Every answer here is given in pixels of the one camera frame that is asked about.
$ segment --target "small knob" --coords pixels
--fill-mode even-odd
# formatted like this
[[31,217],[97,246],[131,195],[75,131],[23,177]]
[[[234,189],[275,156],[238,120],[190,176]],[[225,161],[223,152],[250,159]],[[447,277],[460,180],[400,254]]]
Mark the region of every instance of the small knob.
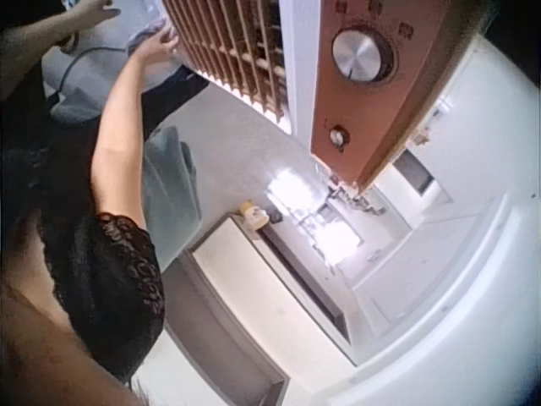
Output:
[[329,139],[339,151],[344,150],[344,146],[349,143],[349,133],[341,126],[337,125],[329,133]]
[[357,82],[377,82],[392,71],[391,46],[375,31],[342,31],[332,42],[332,57],[340,72]]

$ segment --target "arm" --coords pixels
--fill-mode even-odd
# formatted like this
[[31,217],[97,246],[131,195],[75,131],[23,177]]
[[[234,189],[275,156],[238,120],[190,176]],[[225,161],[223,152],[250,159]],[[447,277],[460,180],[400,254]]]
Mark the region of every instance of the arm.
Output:
[[2,283],[2,395],[29,406],[143,406],[74,336]]
[[143,117],[141,88],[145,66],[167,60],[178,44],[168,29],[143,42],[112,87],[101,116],[90,178],[98,212],[130,217],[145,228],[141,205]]
[[82,0],[65,13],[31,25],[6,29],[0,40],[0,101],[5,101],[26,73],[57,42],[119,14],[104,9],[108,0]]

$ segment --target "towel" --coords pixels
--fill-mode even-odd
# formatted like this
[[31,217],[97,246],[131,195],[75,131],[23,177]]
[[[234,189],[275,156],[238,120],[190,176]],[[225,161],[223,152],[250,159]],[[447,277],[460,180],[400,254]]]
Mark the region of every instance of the towel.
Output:
[[164,272],[201,227],[195,165],[175,127],[157,130],[145,142],[142,194],[146,227]]

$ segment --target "wire rack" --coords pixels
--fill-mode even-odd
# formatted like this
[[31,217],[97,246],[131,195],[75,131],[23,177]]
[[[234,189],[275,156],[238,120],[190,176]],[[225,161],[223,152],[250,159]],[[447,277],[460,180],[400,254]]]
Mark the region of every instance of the wire rack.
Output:
[[195,70],[270,110],[287,105],[277,0],[164,0]]

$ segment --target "hand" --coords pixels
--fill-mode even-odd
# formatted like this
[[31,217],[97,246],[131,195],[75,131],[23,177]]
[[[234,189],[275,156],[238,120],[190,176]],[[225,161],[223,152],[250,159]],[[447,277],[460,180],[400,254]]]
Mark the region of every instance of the hand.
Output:
[[118,16],[120,14],[118,8],[106,8],[111,5],[112,0],[80,0],[68,13],[73,18],[77,30],[86,30]]
[[178,45],[178,35],[170,26],[165,25],[149,39],[141,42],[135,49],[132,58],[137,58],[143,64],[166,62]]

